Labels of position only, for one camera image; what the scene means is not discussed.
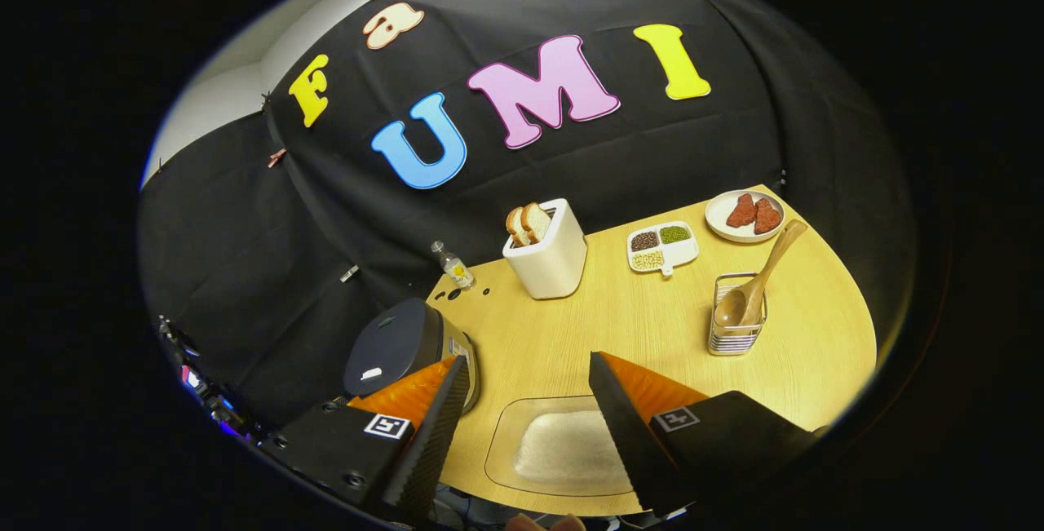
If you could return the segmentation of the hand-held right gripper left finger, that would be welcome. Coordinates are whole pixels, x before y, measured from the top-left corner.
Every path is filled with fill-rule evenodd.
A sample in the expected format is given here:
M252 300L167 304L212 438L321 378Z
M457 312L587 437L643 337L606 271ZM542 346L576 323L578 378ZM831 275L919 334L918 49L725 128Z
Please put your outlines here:
M449 356L367 397L323 402L259 445L275 464L338 504L424 526L470 386Z

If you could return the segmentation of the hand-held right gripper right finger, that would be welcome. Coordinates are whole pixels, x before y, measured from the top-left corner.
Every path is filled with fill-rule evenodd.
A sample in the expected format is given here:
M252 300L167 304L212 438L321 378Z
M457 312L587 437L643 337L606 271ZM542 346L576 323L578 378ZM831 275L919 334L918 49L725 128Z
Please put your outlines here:
M658 516L746 501L817 439L745 393L707 395L607 352L591 353L589 386L640 506Z

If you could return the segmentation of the white rice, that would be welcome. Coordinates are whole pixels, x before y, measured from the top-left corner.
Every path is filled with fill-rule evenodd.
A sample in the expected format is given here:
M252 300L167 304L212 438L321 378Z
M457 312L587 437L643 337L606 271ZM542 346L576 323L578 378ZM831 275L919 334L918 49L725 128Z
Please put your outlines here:
M512 467L527 481L575 485L592 493L626 482L626 469L596 409L537 416L524 430Z

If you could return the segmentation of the dark rice cooker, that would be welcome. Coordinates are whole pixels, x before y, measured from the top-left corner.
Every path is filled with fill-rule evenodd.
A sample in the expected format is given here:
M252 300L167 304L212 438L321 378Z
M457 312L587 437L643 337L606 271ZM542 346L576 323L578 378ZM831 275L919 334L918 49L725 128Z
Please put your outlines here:
M352 396L367 397L449 356L462 356L469 364L469 390L462 412L470 412L481 393L480 367L472 338L427 301L399 301L358 335L343 372L345 390Z

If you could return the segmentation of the metal wire chopstick holder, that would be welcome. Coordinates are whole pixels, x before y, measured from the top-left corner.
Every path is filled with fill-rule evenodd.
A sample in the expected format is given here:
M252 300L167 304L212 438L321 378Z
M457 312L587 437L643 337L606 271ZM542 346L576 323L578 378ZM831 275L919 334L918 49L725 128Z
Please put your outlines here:
M768 297L767 293L762 294L760 316L758 320L750 325L723 325L716 318L720 301L723 301L731 290L738 289L746 282L756 277L754 272L726 273L715 279L714 301L710 312L710 327L707 337L707 348L709 353L716 356L738 356L745 354L754 347L765 323L768 322Z

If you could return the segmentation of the wooden spoon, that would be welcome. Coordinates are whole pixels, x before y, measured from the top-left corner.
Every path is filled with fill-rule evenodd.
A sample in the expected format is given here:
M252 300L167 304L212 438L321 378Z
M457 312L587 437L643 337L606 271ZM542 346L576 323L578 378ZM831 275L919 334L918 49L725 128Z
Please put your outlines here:
M760 322L762 296L767 289L768 279L772 277L772 272L776 270L780 260L806 230L808 226L802 221L787 223L776 239L762 270L743 285L733 287L723 295L723 299L717 303L714 311L715 325L745 328Z

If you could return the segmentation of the clear shallow tray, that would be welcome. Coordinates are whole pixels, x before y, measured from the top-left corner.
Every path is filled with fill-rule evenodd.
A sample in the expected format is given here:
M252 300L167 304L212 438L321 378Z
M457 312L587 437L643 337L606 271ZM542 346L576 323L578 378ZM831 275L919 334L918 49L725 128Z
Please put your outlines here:
M622 485L606 485L599 490L584 491L575 485L544 484L527 481L518 476L512 464L518 452L524 430L537 416L549 413L582 411L596 409L598 404L592 395L569 395L556 397L538 397L512 401L503 409L493 431L491 445L487 453L484 470L488 478L495 484L525 493L555 494L556 497L607 497L608 494L630 493L628 475Z

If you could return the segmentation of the small yellow label bottle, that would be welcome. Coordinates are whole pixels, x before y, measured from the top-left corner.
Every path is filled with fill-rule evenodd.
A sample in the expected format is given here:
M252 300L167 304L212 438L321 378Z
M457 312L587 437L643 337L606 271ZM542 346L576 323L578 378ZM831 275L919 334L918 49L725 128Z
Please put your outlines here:
M450 251L444 242L433 241L430 250L436 256L441 270L452 279L456 287L460 290L469 290L475 285L475 277L470 268L462 263L462 259L458 255Z

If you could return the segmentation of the white toaster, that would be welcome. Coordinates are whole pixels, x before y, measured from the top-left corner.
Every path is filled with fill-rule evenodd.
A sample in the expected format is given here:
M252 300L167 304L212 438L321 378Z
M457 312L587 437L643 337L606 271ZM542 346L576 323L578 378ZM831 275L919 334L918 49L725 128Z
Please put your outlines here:
M511 234L503 247L504 259L533 299L570 296L579 286L588 242L569 201L552 199L538 203L552 217L545 240L526 247L512 245Z

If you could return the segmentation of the white divided bean dish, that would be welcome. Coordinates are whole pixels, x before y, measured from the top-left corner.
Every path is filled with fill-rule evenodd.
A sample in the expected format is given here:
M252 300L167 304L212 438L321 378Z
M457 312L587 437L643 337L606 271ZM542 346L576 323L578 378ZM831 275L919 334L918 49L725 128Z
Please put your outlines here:
M692 263L698 255L695 233L684 221L634 230L626 239L628 267L637 273L660 273L671 277L677 267Z

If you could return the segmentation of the white plate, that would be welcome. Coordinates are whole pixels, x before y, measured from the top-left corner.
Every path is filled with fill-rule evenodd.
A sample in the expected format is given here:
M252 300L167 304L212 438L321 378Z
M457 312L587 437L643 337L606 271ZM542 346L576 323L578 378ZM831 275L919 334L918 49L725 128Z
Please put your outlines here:
M754 204L762 199L767 200L772 210L779 215L781 221L779 225L761 233L757 233L754 230L754 226L756 226L755 222L740 227L728 225L728 218L730 218L736 206L741 201L741 197L745 196L745 194L752 197ZM716 197L709 200L705 208L705 219L710 230L719 235L719 237L722 237L723 240L742 242L742 244L754 244L754 242L772 240L772 237L775 237L788 222L788 215L783 201L773 196L770 192L758 189L742 189L717 194Z

